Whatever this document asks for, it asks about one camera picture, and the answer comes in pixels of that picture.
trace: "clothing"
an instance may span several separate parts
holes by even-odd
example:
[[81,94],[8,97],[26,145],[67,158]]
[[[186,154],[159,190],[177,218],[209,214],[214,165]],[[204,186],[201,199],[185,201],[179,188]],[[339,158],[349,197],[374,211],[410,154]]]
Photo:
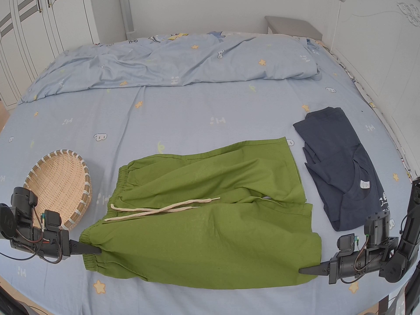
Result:
[[357,228],[369,215],[389,211],[372,161],[341,108],[308,113],[294,127],[334,230]]
[[195,199],[208,200],[87,228],[80,241],[102,254],[83,255],[86,269],[208,289],[297,285],[315,277],[298,273],[320,263],[321,239],[312,233],[312,205],[286,138],[132,161],[120,168],[104,218],[133,214],[115,208],[159,209]]

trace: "white tag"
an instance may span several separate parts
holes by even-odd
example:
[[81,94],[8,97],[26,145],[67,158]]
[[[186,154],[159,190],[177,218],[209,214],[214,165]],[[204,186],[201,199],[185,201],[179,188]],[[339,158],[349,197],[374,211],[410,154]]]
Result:
[[360,180],[360,187],[362,189],[369,189],[370,188],[370,182],[369,181],[365,182],[365,181]]

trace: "drawstring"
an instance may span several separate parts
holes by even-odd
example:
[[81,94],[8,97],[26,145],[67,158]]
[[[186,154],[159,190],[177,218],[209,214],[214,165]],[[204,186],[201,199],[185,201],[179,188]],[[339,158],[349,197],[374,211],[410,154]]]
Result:
[[187,205],[187,204],[191,204],[191,203],[209,203],[211,201],[219,200],[219,199],[220,199],[220,197],[207,198],[207,199],[190,199],[188,201],[171,204],[171,205],[168,205],[167,207],[163,207],[163,208],[160,208],[160,209],[150,209],[150,208],[127,209],[127,208],[115,207],[115,205],[111,204],[111,209],[113,209],[113,210],[117,210],[117,211],[143,211],[143,212],[142,213],[135,213],[133,215],[128,215],[128,216],[119,216],[119,217],[113,217],[113,218],[106,218],[106,219],[104,219],[104,221],[105,222],[108,222],[108,221],[120,221],[120,220],[124,220],[124,219],[128,219],[128,218],[142,217],[142,216],[147,216],[147,215],[154,215],[154,214],[163,213],[163,212],[165,212],[165,213],[175,213],[175,212],[179,212],[179,211],[184,211],[184,210],[189,210],[189,209],[196,208],[196,207],[180,207],[180,208],[176,208],[176,207],[179,207],[181,205]]

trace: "white headboard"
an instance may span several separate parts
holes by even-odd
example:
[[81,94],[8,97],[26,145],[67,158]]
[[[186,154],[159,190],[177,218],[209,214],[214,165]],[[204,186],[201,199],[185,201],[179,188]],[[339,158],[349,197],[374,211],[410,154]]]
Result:
[[323,37],[383,114],[414,178],[420,176],[419,9],[420,0],[331,0]]

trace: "wardrobe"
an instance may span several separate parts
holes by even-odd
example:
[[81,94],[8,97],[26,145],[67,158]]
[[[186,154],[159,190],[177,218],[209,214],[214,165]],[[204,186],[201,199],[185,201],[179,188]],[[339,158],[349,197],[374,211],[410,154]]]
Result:
[[0,99],[13,109],[64,50],[125,39],[119,0],[0,0]]

